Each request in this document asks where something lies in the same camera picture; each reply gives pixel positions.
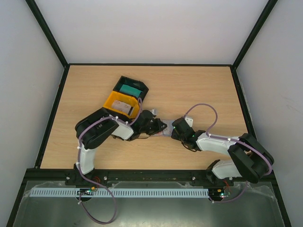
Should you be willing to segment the black bin with red cards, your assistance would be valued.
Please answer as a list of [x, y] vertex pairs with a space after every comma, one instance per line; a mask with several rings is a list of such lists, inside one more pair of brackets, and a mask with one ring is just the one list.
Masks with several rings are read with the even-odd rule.
[[109, 117], [110, 116], [109, 110], [104, 108], [104, 107], [102, 107], [100, 109], [100, 113], [101, 113], [101, 117]]

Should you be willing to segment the black bin with teal cards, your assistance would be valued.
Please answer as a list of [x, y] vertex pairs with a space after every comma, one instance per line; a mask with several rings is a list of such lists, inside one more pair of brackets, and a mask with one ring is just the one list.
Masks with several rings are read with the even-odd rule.
[[136, 99], [140, 98], [143, 101], [149, 89], [139, 80], [121, 76], [114, 86], [113, 91], [132, 96]]

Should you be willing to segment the yellow plastic bin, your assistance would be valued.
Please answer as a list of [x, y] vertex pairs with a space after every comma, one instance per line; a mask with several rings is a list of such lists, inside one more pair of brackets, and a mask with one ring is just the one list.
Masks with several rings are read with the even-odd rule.
[[110, 93], [103, 107], [128, 118], [135, 118], [140, 110], [139, 102], [135, 97], [116, 91]]

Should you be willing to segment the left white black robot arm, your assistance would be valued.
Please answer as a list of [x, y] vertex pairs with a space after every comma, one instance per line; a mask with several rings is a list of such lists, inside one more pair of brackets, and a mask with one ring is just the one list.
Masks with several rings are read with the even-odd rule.
[[149, 110], [140, 111], [131, 122], [128, 122], [101, 108], [75, 126], [78, 139], [78, 156], [75, 166], [81, 176], [94, 170], [97, 148], [110, 136], [133, 141], [139, 139], [141, 134], [152, 136], [161, 133], [167, 126]]

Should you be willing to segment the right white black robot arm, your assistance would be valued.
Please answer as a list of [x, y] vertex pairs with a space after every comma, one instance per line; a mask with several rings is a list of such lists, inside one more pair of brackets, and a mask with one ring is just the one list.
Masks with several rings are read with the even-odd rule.
[[206, 174], [211, 185], [230, 177], [242, 177], [250, 183], [257, 183], [272, 172], [273, 157], [248, 133], [240, 137], [224, 137], [202, 130], [194, 131], [187, 125], [173, 125], [172, 138], [193, 152], [212, 151], [229, 155], [230, 160], [218, 160], [211, 165]]

